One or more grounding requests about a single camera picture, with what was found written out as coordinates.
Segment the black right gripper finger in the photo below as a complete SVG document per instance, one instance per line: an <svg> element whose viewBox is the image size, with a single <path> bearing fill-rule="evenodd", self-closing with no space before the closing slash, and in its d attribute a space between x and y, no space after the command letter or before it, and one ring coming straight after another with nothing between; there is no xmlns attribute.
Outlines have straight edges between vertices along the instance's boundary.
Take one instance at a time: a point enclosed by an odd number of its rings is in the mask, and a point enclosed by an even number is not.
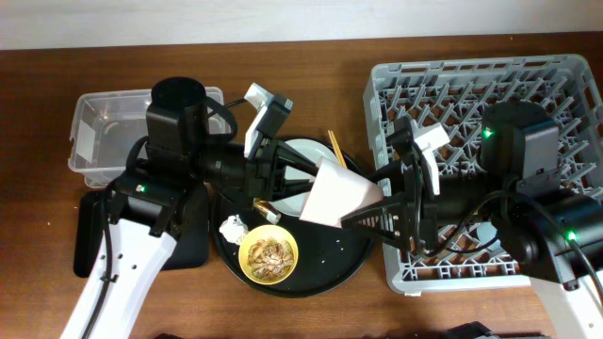
<svg viewBox="0 0 603 339"><path fill-rule="evenodd" d="M414 221L415 201L408 200L404 193L398 193L347 214L340 223L344 230L408 250L411 248Z"/></svg>
<svg viewBox="0 0 603 339"><path fill-rule="evenodd" d="M369 174L367 179L373 183L388 179L392 185L402 185L402 164L400 162L391 162Z"/></svg>

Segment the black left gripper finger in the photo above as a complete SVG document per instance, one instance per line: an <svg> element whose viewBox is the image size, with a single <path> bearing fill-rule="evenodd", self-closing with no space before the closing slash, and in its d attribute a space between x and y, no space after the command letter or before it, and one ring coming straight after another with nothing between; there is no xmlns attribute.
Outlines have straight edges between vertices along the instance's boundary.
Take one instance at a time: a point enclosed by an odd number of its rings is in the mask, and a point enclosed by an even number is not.
<svg viewBox="0 0 603 339"><path fill-rule="evenodd" d="M284 141L278 140L275 149L276 162L281 167L291 167L309 175L317 175L317 165L307 157L293 149Z"/></svg>
<svg viewBox="0 0 603 339"><path fill-rule="evenodd" d="M277 202L302 193L309 192L314 183L310 181L286 181L280 188L275 188L270 200Z"/></svg>

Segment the gold snack wrapper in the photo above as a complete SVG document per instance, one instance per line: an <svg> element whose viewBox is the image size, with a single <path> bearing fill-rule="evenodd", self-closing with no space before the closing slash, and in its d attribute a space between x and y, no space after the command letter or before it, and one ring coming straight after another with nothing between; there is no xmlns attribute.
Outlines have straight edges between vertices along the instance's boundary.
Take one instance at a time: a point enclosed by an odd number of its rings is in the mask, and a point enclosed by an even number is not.
<svg viewBox="0 0 603 339"><path fill-rule="evenodd" d="M268 222L271 224L277 224L282 215L274 208L269 202L263 200L255 200L253 202L253 208Z"/></svg>

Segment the pink plastic cup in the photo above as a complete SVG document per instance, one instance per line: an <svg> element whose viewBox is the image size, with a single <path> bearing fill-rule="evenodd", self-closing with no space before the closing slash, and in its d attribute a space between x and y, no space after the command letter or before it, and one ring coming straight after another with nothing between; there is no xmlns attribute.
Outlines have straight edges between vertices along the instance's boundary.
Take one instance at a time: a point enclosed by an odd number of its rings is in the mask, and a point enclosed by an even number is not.
<svg viewBox="0 0 603 339"><path fill-rule="evenodd" d="M384 199L378 185L338 163L322 157L317 165L318 174L302 205L300 220L341 228L344 216Z"/></svg>

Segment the white tissue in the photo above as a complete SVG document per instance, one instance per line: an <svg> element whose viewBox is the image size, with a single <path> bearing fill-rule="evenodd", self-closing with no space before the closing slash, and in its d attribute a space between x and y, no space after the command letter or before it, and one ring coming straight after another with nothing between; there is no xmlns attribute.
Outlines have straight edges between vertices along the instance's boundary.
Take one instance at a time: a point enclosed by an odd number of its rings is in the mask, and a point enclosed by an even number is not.
<svg viewBox="0 0 603 339"><path fill-rule="evenodd" d="M221 235L228 243L240 246L249 233L248 226L239 215L229 216L219 227Z"/></svg>

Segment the yellow bowl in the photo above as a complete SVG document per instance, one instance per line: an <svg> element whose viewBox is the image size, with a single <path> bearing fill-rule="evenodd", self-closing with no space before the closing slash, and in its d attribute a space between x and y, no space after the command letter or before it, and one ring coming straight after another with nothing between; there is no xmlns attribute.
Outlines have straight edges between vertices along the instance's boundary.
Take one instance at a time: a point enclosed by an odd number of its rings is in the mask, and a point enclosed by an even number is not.
<svg viewBox="0 0 603 339"><path fill-rule="evenodd" d="M293 235L277 225L249 231L238 250L239 265L255 283L272 285L286 280L296 268L299 249Z"/></svg>

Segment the peanut shell food scraps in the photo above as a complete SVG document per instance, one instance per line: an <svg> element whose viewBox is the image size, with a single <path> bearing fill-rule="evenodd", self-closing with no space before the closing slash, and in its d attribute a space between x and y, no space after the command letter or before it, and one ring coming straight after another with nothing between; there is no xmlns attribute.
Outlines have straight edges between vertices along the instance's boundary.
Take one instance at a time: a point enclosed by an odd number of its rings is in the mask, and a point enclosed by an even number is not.
<svg viewBox="0 0 603 339"><path fill-rule="evenodd" d="M287 241L270 237L260 239L251 245L247 262L256 279L273 283L281 280L292 270L294 259L294 251Z"/></svg>

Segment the white round plate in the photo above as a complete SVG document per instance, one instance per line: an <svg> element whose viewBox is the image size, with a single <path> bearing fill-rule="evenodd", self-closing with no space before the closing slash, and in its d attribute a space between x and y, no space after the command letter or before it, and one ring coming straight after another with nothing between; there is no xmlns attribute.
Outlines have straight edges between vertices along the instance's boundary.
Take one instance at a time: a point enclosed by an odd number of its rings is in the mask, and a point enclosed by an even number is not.
<svg viewBox="0 0 603 339"><path fill-rule="evenodd" d="M293 138L288 140L286 144L291 146L298 153L301 153L313 163L317 163L320 158L325 158L335 163L338 162L336 155L330 148L313 139ZM315 180L313 176L291 167L286 168L285 178L287 180ZM303 203L305 202L307 196L308 193L305 192L287 199L271 202L270 204L281 214L298 218L301 214Z"/></svg>

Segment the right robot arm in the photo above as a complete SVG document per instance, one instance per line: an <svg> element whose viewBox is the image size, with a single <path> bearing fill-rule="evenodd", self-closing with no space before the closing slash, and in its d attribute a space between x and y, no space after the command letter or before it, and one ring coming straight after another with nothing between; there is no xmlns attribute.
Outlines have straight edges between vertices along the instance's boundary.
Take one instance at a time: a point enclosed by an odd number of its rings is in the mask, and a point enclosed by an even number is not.
<svg viewBox="0 0 603 339"><path fill-rule="evenodd" d="M433 154L447 143L442 126L402 117L388 137L398 160L374 181L400 175L401 189L348 213L346 230L431 259L455 252L470 225L495 228L561 338L602 334L602 205L561 185L559 129L540 105L488 106L481 118L472 176L441 178Z"/></svg>

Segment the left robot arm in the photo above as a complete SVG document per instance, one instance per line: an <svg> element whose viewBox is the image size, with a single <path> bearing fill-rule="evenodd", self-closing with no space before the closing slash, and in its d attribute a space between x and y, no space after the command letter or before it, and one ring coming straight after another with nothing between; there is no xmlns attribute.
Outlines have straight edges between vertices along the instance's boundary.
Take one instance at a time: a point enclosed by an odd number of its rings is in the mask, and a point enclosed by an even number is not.
<svg viewBox="0 0 603 339"><path fill-rule="evenodd" d="M123 173L101 195L96 221L102 240L88 281L63 331L66 338L126 338L157 274L187 228L208 221L210 189L248 207L310 190L287 180L293 168L315 176L317 166L277 137L293 109L290 99L251 85L245 101L256 117L243 143L213 134L208 121L236 119L197 80L156 83L147 108L148 133L132 147Z"/></svg>

